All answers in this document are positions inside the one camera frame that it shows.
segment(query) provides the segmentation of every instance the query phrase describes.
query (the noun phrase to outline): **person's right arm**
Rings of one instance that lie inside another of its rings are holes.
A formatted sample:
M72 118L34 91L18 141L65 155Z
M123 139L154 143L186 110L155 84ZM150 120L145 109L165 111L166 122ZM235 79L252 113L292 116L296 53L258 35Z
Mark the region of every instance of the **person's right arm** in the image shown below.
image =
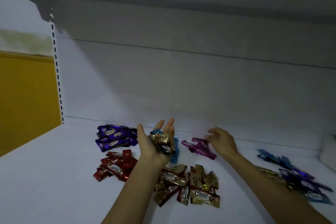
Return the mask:
M274 182L239 154L233 136L227 131L212 128L208 132L213 134L205 138L247 183L277 224L331 223L303 197Z

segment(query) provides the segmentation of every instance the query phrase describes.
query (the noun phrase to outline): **pile of blue candy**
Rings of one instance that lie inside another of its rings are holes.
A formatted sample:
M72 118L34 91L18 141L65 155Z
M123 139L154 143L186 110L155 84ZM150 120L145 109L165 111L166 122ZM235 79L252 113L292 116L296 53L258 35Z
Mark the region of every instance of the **pile of blue candy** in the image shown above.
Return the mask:
M287 187L300 192L308 201L334 205L320 190L322 188L333 192L331 188L315 181L315 177L292 165L287 157L275 156L263 149L259 149L258 151L260 152L258 155L259 158L286 168L286 170L279 169L279 171L281 177L286 181Z
M95 141L102 152L115 147L129 147L138 144L136 128L107 124L99 126L97 129L99 139Z

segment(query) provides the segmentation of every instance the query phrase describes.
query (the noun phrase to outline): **pile of red candy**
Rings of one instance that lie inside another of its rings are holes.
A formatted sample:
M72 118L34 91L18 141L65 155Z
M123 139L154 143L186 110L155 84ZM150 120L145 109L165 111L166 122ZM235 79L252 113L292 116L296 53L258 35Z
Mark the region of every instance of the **pile of red candy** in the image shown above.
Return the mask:
M132 157L131 150L123 150L123 152L109 151L107 158L102 158L101 165L97 168L97 172L93 177L101 182L107 176L115 175L119 180L126 182L138 160Z

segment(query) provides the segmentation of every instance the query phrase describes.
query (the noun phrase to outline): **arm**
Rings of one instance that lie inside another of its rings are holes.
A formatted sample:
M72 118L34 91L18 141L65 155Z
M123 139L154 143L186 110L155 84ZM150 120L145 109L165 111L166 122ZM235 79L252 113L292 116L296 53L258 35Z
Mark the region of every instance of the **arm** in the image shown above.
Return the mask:
M227 131L212 128L208 132L214 134L205 138L247 183L277 224L331 223L303 197L274 182L239 154L233 137Z
M161 120L154 129L161 129ZM174 150L174 119L170 119L162 130L169 133L170 145ZM114 202L102 224L141 224L159 177L169 162L170 155L158 153L141 124L138 124L138 141L141 155L127 182Z

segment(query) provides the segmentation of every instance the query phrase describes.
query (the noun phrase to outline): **yellow painted panel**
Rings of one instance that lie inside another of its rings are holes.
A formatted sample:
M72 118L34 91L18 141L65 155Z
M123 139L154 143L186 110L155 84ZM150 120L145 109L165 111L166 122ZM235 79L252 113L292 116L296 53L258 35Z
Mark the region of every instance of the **yellow painted panel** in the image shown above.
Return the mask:
M51 59L0 55L0 156L61 124Z

